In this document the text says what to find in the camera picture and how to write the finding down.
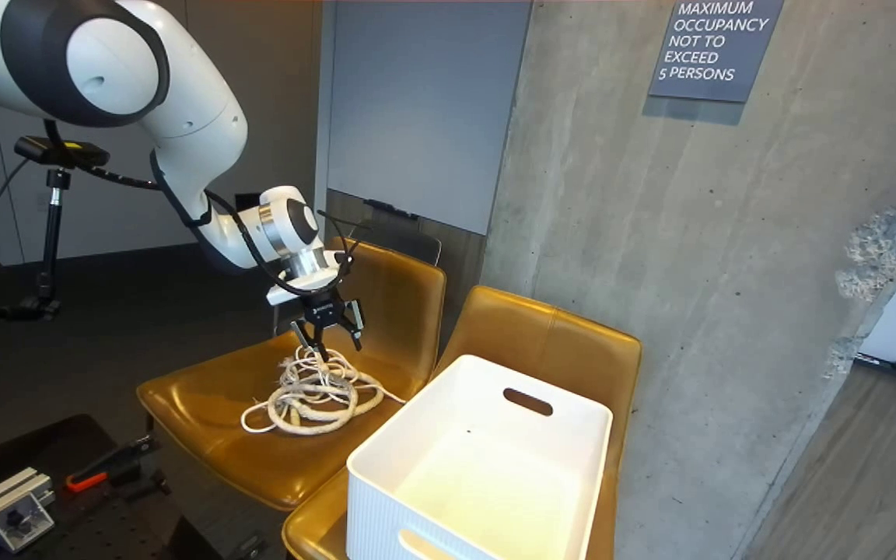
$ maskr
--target occupancy sign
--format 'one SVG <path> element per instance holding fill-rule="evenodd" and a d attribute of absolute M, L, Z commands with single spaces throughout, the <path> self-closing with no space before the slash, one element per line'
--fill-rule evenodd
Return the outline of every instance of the occupancy sign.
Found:
<path fill-rule="evenodd" d="M 743 104 L 783 0 L 679 0 L 649 95 Z"/>

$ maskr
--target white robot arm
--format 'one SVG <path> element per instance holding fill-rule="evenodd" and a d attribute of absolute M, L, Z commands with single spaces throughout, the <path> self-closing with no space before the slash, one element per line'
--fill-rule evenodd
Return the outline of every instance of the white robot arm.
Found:
<path fill-rule="evenodd" d="M 287 257 L 283 305 L 340 279 L 296 188 L 226 216 L 207 188 L 247 147 L 247 115 L 185 26 L 151 0 L 0 0 L 0 107 L 86 129 L 138 120 L 154 171 L 191 228 L 238 267 Z"/>

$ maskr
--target yellow chair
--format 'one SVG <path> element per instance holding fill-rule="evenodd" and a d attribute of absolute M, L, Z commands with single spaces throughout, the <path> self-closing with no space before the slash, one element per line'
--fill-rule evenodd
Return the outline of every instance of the yellow chair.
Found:
<path fill-rule="evenodd" d="M 480 356 L 544 382 L 593 397 L 613 411 L 606 474 L 593 514 L 589 557 L 613 557 L 617 481 L 642 366 L 642 343 L 630 334 L 575 317 L 563 308 L 477 286 L 452 329 L 436 369 L 456 356 Z M 319 484 L 283 523 L 283 546 L 296 557 L 344 557 L 348 470 Z"/>
<path fill-rule="evenodd" d="M 439 357 L 445 274 L 403 252 L 361 242 L 342 295 L 361 302 L 364 343 L 355 351 L 348 334 L 326 329 L 326 350 L 342 351 L 388 392 L 415 396 Z M 298 336 L 283 334 L 145 380 L 138 386 L 138 397 L 191 457 L 226 484 L 287 514 L 331 474 L 342 470 L 359 442 L 399 411 L 387 397 L 325 435 L 243 433 L 239 415 L 277 389 L 280 362 L 293 357 L 296 350 Z"/>

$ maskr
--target gray floor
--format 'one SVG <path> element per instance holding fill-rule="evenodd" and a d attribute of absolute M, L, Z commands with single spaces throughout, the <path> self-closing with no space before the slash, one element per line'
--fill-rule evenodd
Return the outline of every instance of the gray floor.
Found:
<path fill-rule="evenodd" d="M 0 267 L 0 305 L 31 295 L 24 267 Z M 270 336 L 261 278 L 214 260 L 198 246 L 58 266 L 62 314 L 0 319 L 0 442 L 68 415 L 91 415 L 114 442 L 142 433 L 133 386 L 145 378 Z M 176 448 L 158 452 L 170 505 L 224 557 L 261 532 L 270 551 L 280 515 L 219 484 Z M 170 515 L 154 514 L 156 532 Z"/>

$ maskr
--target white plastic bin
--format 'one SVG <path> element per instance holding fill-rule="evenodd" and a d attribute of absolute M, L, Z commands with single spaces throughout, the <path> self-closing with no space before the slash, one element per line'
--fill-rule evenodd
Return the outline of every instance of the white plastic bin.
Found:
<path fill-rule="evenodd" d="M 584 557 L 611 411 L 464 356 L 348 457 L 348 557 Z"/>

